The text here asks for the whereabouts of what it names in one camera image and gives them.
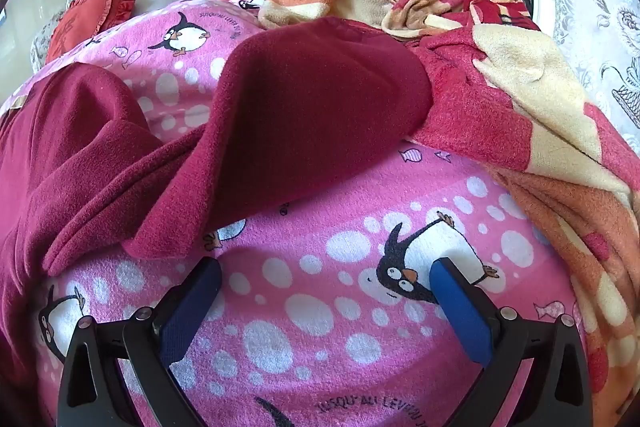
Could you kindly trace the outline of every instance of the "dark red blanket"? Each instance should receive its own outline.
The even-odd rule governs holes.
[[[130,90],[73,64],[0,124],[0,371],[33,389],[28,302],[42,277],[123,243],[188,254],[216,229],[381,160],[431,105],[391,37],[335,18],[260,33],[226,62],[210,120],[162,145]]]

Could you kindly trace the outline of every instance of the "blue gripper pad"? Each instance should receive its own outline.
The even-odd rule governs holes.
[[[459,277],[450,273],[453,270]],[[461,285],[464,284],[471,290],[482,290],[471,286],[448,258],[433,262],[429,282],[431,291],[465,348],[467,356],[473,362],[480,363],[482,367],[487,367],[494,351],[492,330],[469,298],[468,291]]]
[[[182,360],[222,286],[220,263],[204,257],[179,286],[156,306],[153,321],[158,356],[164,367]]]

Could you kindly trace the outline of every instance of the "fish print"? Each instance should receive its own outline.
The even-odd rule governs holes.
[[[110,53],[113,53],[116,57],[124,58],[129,55],[129,48],[125,48],[124,46],[114,46]]]
[[[446,161],[447,163],[451,163],[451,154],[444,151],[438,151],[433,153],[436,158],[440,158],[441,160]]]
[[[405,162],[418,163],[422,161],[422,153],[417,149],[407,149],[406,151],[398,151]]]
[[[544,307],[538,306],[534,303],[533,307],[536,309],[536,313],[538,314],[539,319],[541,319],[545,315],[547,317],[551,317],[552,319],[556,319],[564,313],[564,304],[562,304],[562,302],[560,301],[549,302],[549,304]]]
[[[142,52],[140,50],[133,52],[132,54],[129,55],[129,58],[126,60],[126,62],[122,63],[122,69],[126,70],[130,65],[132,65],[140,57],[142,57]]]

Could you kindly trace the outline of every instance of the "cartoon penguin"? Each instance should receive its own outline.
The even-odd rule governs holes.
[[[197,24],[187,22],[184,13],[178,12],[180,22],[167,30],[162,38],[162,42],[154,46],[149,46],[150,50],[158,48],[166,48],[174,50],[174,57],[178,55],[186,55],[186,52],[192,52],[201,47],[211,34],[206,29],[201,28]]]
[[[70,342],[69,339],[62,339],[66,346],[58,346],[56,344],[56,332],[51,325],[51,322],[54,320],[52,315],[63,314],[65,315],[65,320],[68,317],[78,318],[76,322],[84,315],[84,303],[86,302],[82,294],[78,291],[77,287],[74,287],[74,294],[67,295],[65,297],[61,297],[60,299],[53,300],[53,288],[51,285],[49,288],[49,294],[47,295],[47,305],[41,309],[38,314],[38,323],[40,325],[40,331],[42,332],[42,338],[44,339],[45,344],[49,347],[49,350],[54,354],[54,356],[60,360],[60,362],[65,363],[65,355],[63,355],[60,348],[62,348],[65,353],[68,349]]]
[[[465,236],[455,229],[453,219],[442,212],[437,215],[438,219],[400,242],[402,223],[391,231],[376,268],[376,277],[385,288],[408,299],[437,304],[430,289],[429,270],[440,257],[449,257],[471,284],[487,277],[498,278],[495,268],[482,264]]]
[[[284,413],[282,413],[282,411],[280,411],[272,403],[269,403],[257,396],[255,396],[254,398],[256,402],[259,403],[264,408],[264,410],[273,417],[275,427],[296,427],[294,423],[289,418],[284,416]]]

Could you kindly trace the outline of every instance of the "screw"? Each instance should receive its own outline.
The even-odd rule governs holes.
[[[560,317],[562,324],[564,324],[567,328],[572,328],[575,325],[574,318],[571,315],[562,314]]]
[[[84,317],[80,318],[80,320],[78,321],[78,328],[80,328],[81,330],[84,330],[89,326],[91,326],[91,323],[93,321],[94,321],[94,318],[91,315],[85,315]]]
[[[508,306],[500,308],[500,315],[502,315],[502,318],[508,321],[514,321],[518,318],[518,312],[513,308],[509,308]]]
[[[143,308],[140,308],[138,311],[136,311],[136,318],[139,321],[146,321],[151,316],[152,312],[153,312],[153,308],[150,308],[149,306],[145,306]]]

